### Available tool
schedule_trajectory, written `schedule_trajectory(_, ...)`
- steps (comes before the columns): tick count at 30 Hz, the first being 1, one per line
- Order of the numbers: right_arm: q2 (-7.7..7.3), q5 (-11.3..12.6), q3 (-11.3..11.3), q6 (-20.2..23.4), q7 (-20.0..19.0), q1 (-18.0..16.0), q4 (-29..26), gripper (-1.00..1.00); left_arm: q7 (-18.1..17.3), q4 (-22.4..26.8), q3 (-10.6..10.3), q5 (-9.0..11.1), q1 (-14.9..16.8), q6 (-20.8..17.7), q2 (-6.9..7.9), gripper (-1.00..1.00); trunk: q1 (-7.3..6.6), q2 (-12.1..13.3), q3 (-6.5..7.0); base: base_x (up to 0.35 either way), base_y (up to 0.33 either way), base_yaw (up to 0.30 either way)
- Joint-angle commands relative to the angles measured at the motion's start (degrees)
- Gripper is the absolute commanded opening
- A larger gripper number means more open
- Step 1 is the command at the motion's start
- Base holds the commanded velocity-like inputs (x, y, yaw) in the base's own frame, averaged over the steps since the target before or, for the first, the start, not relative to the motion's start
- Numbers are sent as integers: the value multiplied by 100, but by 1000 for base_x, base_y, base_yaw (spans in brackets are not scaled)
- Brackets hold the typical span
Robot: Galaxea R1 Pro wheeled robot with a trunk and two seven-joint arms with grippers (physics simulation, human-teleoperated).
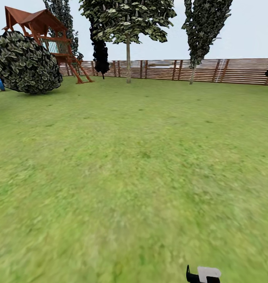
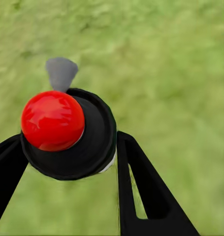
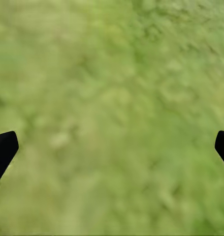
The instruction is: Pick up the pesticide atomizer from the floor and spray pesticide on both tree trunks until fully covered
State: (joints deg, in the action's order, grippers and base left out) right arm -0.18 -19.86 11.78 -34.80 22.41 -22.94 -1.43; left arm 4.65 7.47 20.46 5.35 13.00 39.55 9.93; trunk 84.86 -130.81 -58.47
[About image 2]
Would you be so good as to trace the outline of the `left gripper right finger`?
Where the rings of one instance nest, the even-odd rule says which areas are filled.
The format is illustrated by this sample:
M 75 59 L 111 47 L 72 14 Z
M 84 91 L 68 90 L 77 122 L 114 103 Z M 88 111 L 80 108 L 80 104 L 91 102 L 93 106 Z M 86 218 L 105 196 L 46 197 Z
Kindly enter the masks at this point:
M 116 143 L 121 236 L 200 236 L 136 139 L 118 131 Z M 148 219 L 136 216 L 129 168 Z

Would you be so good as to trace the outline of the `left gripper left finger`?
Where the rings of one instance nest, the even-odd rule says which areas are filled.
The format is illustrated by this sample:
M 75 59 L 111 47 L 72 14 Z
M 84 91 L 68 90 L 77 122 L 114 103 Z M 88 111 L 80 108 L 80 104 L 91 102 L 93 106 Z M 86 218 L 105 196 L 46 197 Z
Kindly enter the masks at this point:
M 14 135 L 0 143 L 0 219 L 29 163 L 20 136 Z

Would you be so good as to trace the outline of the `pesticide atomizer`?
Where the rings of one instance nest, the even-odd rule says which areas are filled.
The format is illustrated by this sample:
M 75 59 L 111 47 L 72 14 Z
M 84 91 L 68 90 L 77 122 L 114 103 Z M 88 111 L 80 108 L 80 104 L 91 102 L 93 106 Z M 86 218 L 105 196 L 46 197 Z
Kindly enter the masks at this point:
M 117 155 L 116 122 L 97 94 L 70 88 L 79 68 L 65 58 L 45 63 L 52 91 L 35 95 L 21 115 L 23 154 L 39 172 L 77 180 L 108 170 Z

